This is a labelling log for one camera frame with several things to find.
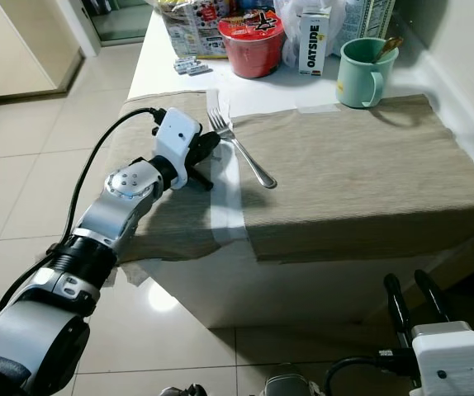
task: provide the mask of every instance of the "doorway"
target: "doorway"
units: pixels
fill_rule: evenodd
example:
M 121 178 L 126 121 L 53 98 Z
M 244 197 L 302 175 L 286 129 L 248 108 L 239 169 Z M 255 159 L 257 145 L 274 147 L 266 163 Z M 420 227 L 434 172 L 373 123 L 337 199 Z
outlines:
M 102 46 L 144 40 L 153 7 L 145 0 L 82 0 Z

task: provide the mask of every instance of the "black cable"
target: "black cable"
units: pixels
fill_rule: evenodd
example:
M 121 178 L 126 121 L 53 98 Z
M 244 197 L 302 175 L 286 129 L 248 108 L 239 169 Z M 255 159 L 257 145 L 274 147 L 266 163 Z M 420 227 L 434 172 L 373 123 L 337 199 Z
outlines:
M 351 356 L 341 359 L 333 363 L 330 369 L 327 371 L 327 375 L 325 376 L 325 382 L 323 385 L 323 391 L 325 392 L 325 396 L 333 396 L 333 392 L 330 388 L 330 381 L 332 380 L 334 374 L 336 374 L 339 370 L 347 367 L 348 365 L 374 365 L 377 366 L 376 359 L 369 357 L 369 356 Z
M 159 111 L 161 110 L 162 109 L 156 110 L 153 107 L 143 107 L 140 109 L 133 110 L 125 114 L 124 116 L 119 118 L 114 124 L 112 124 L 111 127 L 97 141 L 96 145 L 92 149 L 92 152 L 88 156 L 87 162 L 85 163 L 85 166 L 83 167 L 83 170 L 81 171 L 81 174 L 79 175 L 79 179 L 77 183 L 75 184 L 75 188 L 73 189 L 72 199 L 70 200 L 69 213 L 66 218 L 66 224 L 64 225 L 63 236 L 59 240 L 58 245 L 64 245 L 70 236 L 70 233 L 72 231 L 72 226 L 73 226 L 73 217 L 75 216 L 75 210 L 78 204 L 79 192 L 81 191 L 81 187 L 83 186 L 83 182 L 85 180 L 85 177 L 87 176 L 88 170 L 90 169 L 90 166 L 92 165 L 92 161 L 96 157 L 97 152 L 101 148 L 103 142 L 109 137 L 109 135 L 112 132 L 114 132 L 114 130 L 119 125 L 123 124 L 125 121 L 129 120 L 131 117 L 137 116 L 138 114 L 141 114 L 141 113 L 150 113 L 154 116 L 159 116 Z M 19 276 L 18 279 L 13 282 L 13 284 L 9 287 L 9 289 L 7 289 L 6 293 L 4 293 L 4 296 L 0 299 L 0 312 L 10 302 L 12 296 L 15 294 L 15 292 L 17 292 L 18 288 L 30 276 L 32 276 L 35 272 L 37 272 L 39 268 L 41 268 L 43 265 L 49 262 L 54 255 L 55 255 L 54 252 L 47 253 L 46 256 L 44 256 L 36 264 L 31 266 L 24 274 Z
M 152 107 L 143 107 L 141 109 L 136 109 L 125 114 L 120 119 L 118 119 L 118 121 L 112 124 L 112 126 L 97 141 L 96 145 L 92 149 L 92 152 L 88 156 L 87 163 L 85 163 L 85 166 L 83 167 L 83 170 L 81 171 L 81 174 L 79 175 L 78 182 L 76 183 L 75 188 L 73 189 L 72 200 L 70 201 L 70 206 L 69 206 L 69 214 L 66 218 L 66 224 L 64 225 L 63 237 L 59 241 L 59 245 L 64 245 L 70 236 L 70 233 L 72 231 L 72 225 L 73 225 L 73 217 L 75 215 L 75 209 L 78 203 L 79 192 L 81 191 L 81 187 L 83 186 L 83 182 L 85 180 L 85 177 L 87 176 L 88 169 L 90 169 L 90 166 L 92 165 L 92 161 L 96 157 L 97 151 L 101 148 L 103 142 L 109 137 L 109 135 L 112 132 L 114 132 L 114 130 L 119 125 L 123 124 L 125 121 L 129 120 L 131 117 L 136 116 L 141 113 L 153 114 L 154 112 L 156 112 L 156 110 Z

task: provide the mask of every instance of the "white tape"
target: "white tape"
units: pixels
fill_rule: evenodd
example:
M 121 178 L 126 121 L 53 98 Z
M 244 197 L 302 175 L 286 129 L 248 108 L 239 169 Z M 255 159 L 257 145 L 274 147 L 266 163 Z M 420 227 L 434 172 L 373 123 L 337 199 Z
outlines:
M 297 110 L 301 114 L 330 113 L 330 112 L 334 112 L 334 111 L 341 111 L 336 105 L 320 105 L 320 106 L 297 107 Z
M 228 106 L 219 107 L 217 90 L 206 92 L 207 108 L 220 108 L 228 120 Z M 211 231 L 220 245 L 247 239 L 240 195 L 239 163 L 232 143 L 221 140 L 211 157 Z

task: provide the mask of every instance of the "spoon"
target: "spoon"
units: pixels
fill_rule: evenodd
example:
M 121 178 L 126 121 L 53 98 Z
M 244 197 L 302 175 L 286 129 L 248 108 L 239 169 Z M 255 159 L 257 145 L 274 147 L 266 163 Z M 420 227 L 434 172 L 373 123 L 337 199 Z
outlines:
M 375 56 L 371 63 L 375 64 L 382 56 L 389 54 L 395 48 L 400 47 L 403 41 L 404 39 L 402 37 L 390 37 L 387 39 L 380 52 L 377 54 L 377 56 Z

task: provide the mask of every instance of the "red lid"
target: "red lid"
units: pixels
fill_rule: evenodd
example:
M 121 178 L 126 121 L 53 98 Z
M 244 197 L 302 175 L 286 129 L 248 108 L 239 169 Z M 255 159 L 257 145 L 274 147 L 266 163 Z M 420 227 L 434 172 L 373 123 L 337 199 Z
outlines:
M 273 10 L 247 10 L 219 21 L 219 32 L 235 40 L 264 40 L 283 33 L 283 25 Z

